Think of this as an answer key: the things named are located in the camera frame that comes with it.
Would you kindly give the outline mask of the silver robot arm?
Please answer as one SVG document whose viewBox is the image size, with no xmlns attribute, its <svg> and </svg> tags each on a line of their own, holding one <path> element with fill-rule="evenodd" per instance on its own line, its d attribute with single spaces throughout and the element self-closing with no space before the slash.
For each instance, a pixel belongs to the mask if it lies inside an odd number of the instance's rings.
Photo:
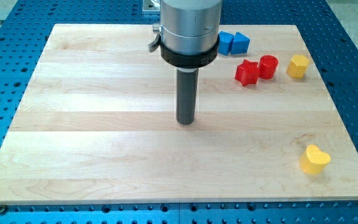
<svg viewBox="0 0 358 224">
<path fill-rule="evenodd" d="M 160 0 L 160 22 L 153 25 L 155 39 L 149 52 L 174 67 L 198 69 L 218 54 L 223 0 Z"/>
</svg>

